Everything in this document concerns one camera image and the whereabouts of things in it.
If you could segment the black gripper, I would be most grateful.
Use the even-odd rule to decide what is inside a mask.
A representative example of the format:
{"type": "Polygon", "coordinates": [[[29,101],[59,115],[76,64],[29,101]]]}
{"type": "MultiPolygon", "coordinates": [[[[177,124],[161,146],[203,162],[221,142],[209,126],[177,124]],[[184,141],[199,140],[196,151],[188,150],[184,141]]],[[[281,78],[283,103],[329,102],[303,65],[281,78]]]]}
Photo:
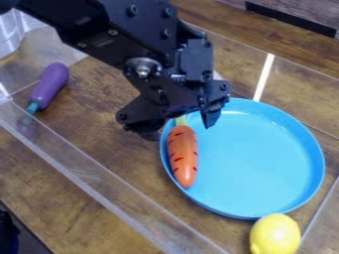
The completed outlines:
{"type": "Polygon", "coordinates": [[[211,80],[200,87],[167,82],[164,86],[145,87],[140,95],[116,112],[116,122],[144,140],[156,142],[165,122],[199,111],[205,128],[211,128],[229,102],[232,85],[225,80],[211,80]]]}

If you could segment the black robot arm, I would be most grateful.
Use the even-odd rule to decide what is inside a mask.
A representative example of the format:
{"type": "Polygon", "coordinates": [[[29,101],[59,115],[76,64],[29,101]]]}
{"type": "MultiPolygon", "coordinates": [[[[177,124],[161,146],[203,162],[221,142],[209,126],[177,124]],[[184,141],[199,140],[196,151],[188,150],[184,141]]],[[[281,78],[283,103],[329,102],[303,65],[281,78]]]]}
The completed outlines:
{"type": "Polygon", "coordinates": [[[231,84],[213,79],[213,44],[177,17],[169,0],[0,0],[52,26],[63,43],[119,69],[139,95],[116,122],[148,140],[165,122],[197,111],[212,127],[231,84]]]}

